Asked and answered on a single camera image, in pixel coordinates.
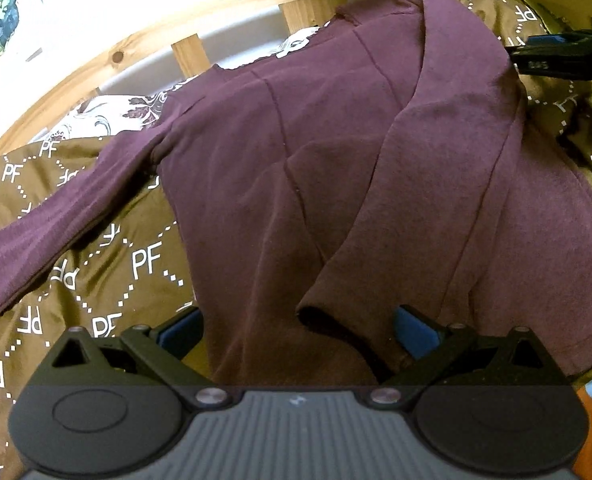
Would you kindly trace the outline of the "maroon long sleeve shirt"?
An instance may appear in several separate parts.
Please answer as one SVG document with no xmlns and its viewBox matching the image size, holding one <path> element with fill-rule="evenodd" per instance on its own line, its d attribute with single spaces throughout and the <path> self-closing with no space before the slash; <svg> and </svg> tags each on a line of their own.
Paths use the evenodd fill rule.
<svg viewBox="0 0 592 480">
<path fill-rule="evenodd" d="M 171 94 L 157 125 L 0 230 L 0 312 L 151 172 L 177 218 L 213 377 L 368 384 L 409 362 L 408 304 L 531 328 L 592 367 L 592 187 L 456 0 L 358 0 L 309 44 Z"/>
</svg>

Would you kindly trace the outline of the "white floral bed sheet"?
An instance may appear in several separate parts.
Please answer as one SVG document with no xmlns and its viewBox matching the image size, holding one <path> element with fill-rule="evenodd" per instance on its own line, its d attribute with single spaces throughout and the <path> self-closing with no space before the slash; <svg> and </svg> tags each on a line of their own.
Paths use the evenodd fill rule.
<svg viewBox="0 0 592 480">
<path fill-rule="evenodd" d="M 297 18 L 301 20 L 306 18 L 309 21 L 305 27 L 299 27 L 292 32 L 286 21 L 285 23 L 293 34 L 300 29 L 325 23 L 331 18 L 333 12 L 328 18 L 321 20 L 317 9 L 312 4 L 305 4 L 296 9 Z M 84 138 L 84 136 L 103 138 L 124 128 L 147 126 L 159 116 L 164 97 L 165 94 L 162 91 L 151 96 L 101 96 L 98 94 L 69 110 L 56 125 L 40 133 L 30 143 Z"/>
</svg>

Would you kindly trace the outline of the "wooden bed frame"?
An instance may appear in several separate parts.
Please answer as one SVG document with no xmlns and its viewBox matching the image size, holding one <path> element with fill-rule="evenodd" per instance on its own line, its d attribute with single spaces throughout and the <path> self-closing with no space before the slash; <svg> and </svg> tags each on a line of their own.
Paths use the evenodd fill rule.
<svg viewBox="0 0 592 480">
<path fill-rule="evenodd" d="M 186 10 L 163 8 L 157 23 L 132 29 L 105 51 L 45 89 L 38 99 L 23 105 L 9 128 L 0 134 L 0 156 L 30 143 L 40 133 L 52 128 L 80 103 L 98 96 L 99 88 L 128 68 L 149 60 L 163 50 L 172 50 L 177 66 L 186 77 L 195 76 L 209 67 L 209 58 L 197 32 L 200 22 L 211 20 L 215 13 L 255 6 L 278 6 L 293 32 L 305 27 L 308 20 L 297 18 L 296 9 L 312 4 L 320 19 L 328 18 L 334 6 L 345 0 L 197 0 Z"/>
</svg>

